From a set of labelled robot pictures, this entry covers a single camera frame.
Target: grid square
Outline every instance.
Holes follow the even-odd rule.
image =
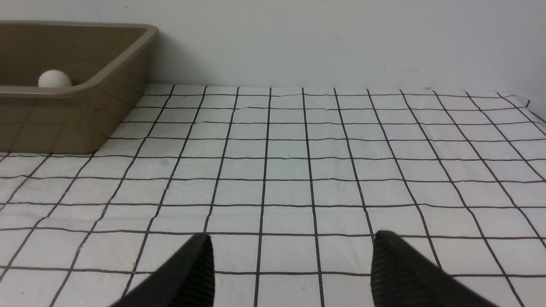
[[[310,184],[308,181],[268,181],[265,185],[265,204],[311,205]]]
[[[298,89],[295,89],[295,91],[288,96],[272,96],[271,107],[276,109],[301,109],[303,106],[301,89],[299,89],[299,93],[296,93],[297,91]]]
[[[228,135],[228,123],[198,122],[193,125],[191,139],[224,139]]]
[[[264,235],[262,237],[263,272],[316,272],[317,249],[314,237],[284,237]]]
[[[265,157],[265,140],[230,140],[225,156],[228,158],[263,158]]]
[[[203,99],[203,95],[199,93],[197,96],[171,96],[165,105],[166,108],[198,108]]]
[[[337,100],[339,101],[342,110],[373,109],[370,98],[365,92],[363,93],[363,96],[337,95]]]
[[[234,123],[267,122],[267,109],[238,109],[233,115]]]
[[[467,206],[512,207],[513,204],[497,183],[456,182],[455,186]]]
[[[16,267],[68,268],[85,233],[39,229],[28,238],[13,265]]]
[[[268,158],[307,158],[307,144],[305,141],[269,141]]]
[[[312,159],[329,157],[350,158],[347,149],[347,141],[344,139],[309,140],[309,155]]]
[[[491,123],[481,112],[475,111],[447,111],[453,120],[460,125],[480,125]]]
[[[359,180],[402,179],[394,159],[354,160],[354,166]]]
[[[364,208],[316,207],[318,234],[370,234]]]
[[[510,281],[525,306],[541,306],[546,300],[546,278],[510,277]]]
[[[316,275],[260,276],[258,306],[320,306]]]
[[[480,232],[466,208],[421,208],[430,235],[479,237]]]
[[[402,235],[426,235],[423,220],[414,206],[368,208],[373,231],[393,231]]]
[[[345,130],[347,131],[347,137],[349,139],[361,139],[361,140],[384,140],[385,134],[381,130],[381,125],[363,125],[363,124],[345,124]]]
[[[188,136],[190,123],[156,123],[150,133],[152,138],[185,139]]]
[[[111,138],[126,138],[126,139],[142,139],[145,138],[150,129],[152,123],[148,122],[123,122],[112,133]]]
[[[398,164],[406,180],[447,181],[448,178],[438,161],[399,160]]]
[[[447,110],[478,110],[468,97],[440,96],[440,100]]]
[[[216,287],[215,301],[222,302],[224,306],[233,307],[252,306],[254,304],[256,276],[216,274],[215,280],[217,285],[225,285]]]
[[[358,185],[354,181],[315,180],[313,181],[313,194],[315,205],[362,206]]]
[[[384,125],[389,140],[425,140],[425,135],[418,124]]]
[[[9,270],[0,284],[3,306],[49,306],[61,286],[65,272]]]
[[[174,178],[216,178],[220,168],[220,158],[182,158],[174,173]]]
[[[528,122],[529,119],[525,117],[518,109],[509,110],[489,110],[484,111],[485,114],[494,123],[513,123],[513,122]]]
[[[502,186],[518,206],[543,206],[546,199],[546,184],[503,182]]]
[[[224,159],[220,173],[221,179],[263,179],[263,177],[263,159]]]
[[[342,125],[336,125],[333,123],[308,123],[307,132],[309,140],[312,139],[344,139],[345,133],[343,131]]]
[[[259,205],[262,203],[262,181],[220,180],[216,190],[216,205]]]
[[[167,185],[166,180],[129,180],[121,182],[113,203],[158,204]]]
[[[211,235],[214,269],[229,272],[256,270],[257,235]]]
[[[95,152],[95,157],[116,155],[133,157],[137,154],[140,144],[142,144],[142,140],[107,139]]]
[[[166,179],[173,173],[176,159],[136,158],[129,168],[128,179]]]
[[[263,123],[232,123],[229,131],[230,139],[265,139],[267,137],[268,126]]]
[[[45,157],[41,157],[41,156],[40,157],[6,157],[4,160],[2,160],[2,163],[0,163],[0,176],[2,177],[28,176],[36,169],[36,167],[40,165],[40,163],[44,159]]]
[[[163,206],[150,230],[169,233],[201,232],[209,211],[209,206]]]
[[[485,242],[477,239],[432,239],[447,274],[500,274]]]
[[[499,180],[535,181],[541,178],[524,161],[487,161]]]
[[[160,108],[133,108],[125,117],[125,122],[154,122],[161,112]]]
[[[479,155],[486,160],[521,160],[521,156],[508,142],[472,142],[472,145]]]
[[[0,232],[0,242],[2,242],[2,249],[0,249],[0,265],[8,265],[29,232],[30,230]]]
[[[323,271],[371,273],[373,243],[370,237],[319,237]]]
[[[470,141],[504,141],[505,138],[494,125],[461,125],[459,126]]]
[[[443,110],[435,95],[406,95],[409,107],[414,110],[435,109]]]
[[[435,159],[427,141],[389,141],[397,159]]]
[[[546,152],[546,141],[514,141],[511,143],[524,159],[531,160],[544,158],[544,152]]]
[[[143,239],[142,233],[92,233],[74,268],[132,271]]]
[[[308,180],[308,161],[305,159],[268,159],[266,178],[268,180]]]
[[[210,204],[215,184],[215,180],[171,181],[163,203],[169,205]]]
[[[367,206],[395,206],[413,204],[403,181],[365,181],[361,182],[362,194]]]
[[[11,201],[54,204],[61,199],[71,182],[71,179],[57,178],[28,179]]]
[[[181,122],[189,123],[192,122],[195,118],[198,109],[165,109],[162,113],[158,122]]]
[[[162,108],[167,99],[167,96],[142,96],[142,98],[136,104],[136,107]]]
[[[88,160],[89,158],[80,157],[49,157],[48,160],[36,170],[33,177],[74,177]]]
[[[469,142],[431,141],[431,144],[440,159],[479,159]]]
[[[379,123],[373,110],[342,110],[341,115],[343,123]]]
[[[512,125],[498,125],[497,127],[510,141],[544,139],[544,132],[538,129],[534,123],[515,123]]]
[[[377,110],[404,110],[407,109],[406,102],[402,95],[373,95],[373,104]]]
[[[260,229],[260,213],[259,206],[215,206],[207,231],[257,233]]]
[[[316,159],[311,161],[313,179],[355,180],[351,160]]]
[[[110,205],[95,231],[146,231],[156,205]]]
[[[264,233],[312,234],[313,210],[309,207],[267,206],[264,208],[262,229]]]
[[[270,140],[305,140],[305,125],[299,123],[269,124]]]
[[[349,140],[349,145],[351,146],[351,153],[355,159],[385,159],[393,157],[390,152],[389,144],[386,141]]]
[[[278,110],[271,109],[269,113],[271,123],[304,123],[304,111],[302,109]]]
[[[178,157],[183,146],[184,140],[146,139],[138,155],[154,158]]]
[[[457,277],[455,278],[480,296],[498,306],[519,306],[510,285],[504,277]]]
[[[482,161],[442,161],[453,181],[479,180],[495,181]]]
[[[127,274],[72,272],[55,305],[78,306],[85,302],[89,306],[109,306],[120,298],[127,281]]]
[[[408,187],[418,204],[463,206],[457,190],[449,182],[408,182]]]
[[[224,108],[232,109],[234,104],[235,104],[234,96],[205,95],[201,107],[212,108],[212,109],[224,109]]]
[[[222,122],[229,123],[232,121],[233,109],[200,109],[195,122]]]
[[[220,158],[224,147],[225,140],[188,140],[182,157]]]
[[[190,238],[190,235],[150,234],[146,240],[137,271],[157,270]]]
[[[423,127],[428,138],[432,141],[464,141],[464,135],[455,125],[426,125]]]
[[[340,114],[337,110],[307,109],[305,116],[308,123],[341,123]]]
[[[537,239],[490,239],[489,244],[507,274],[546,274],[546,250]]]
[[[534,237],[535,232],[517,209],[473,208],[486,237]]]
[[[406,110],[377,110],[377,116],[382,124],[394,123],[394,124],[406,124],[416,123],[409,109]]]
[[[104,207],[104,205],[58,206],[48,218],[38,224],[38,227],[89,231],[102,215]]]
[[[453,123],[448,114],[443,110],[417,110],[413,112],[417,121],[425,125],[432,123],[450,124]]]
[[[93,157],[81,170],[80,177],[122,178],[132,160],[128,157]]]

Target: plastic bin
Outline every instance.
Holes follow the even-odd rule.
[[[0,151],[90,154],[142,96],[150,25],[0,22]],[[72,87],[38,88],[50,69]]]

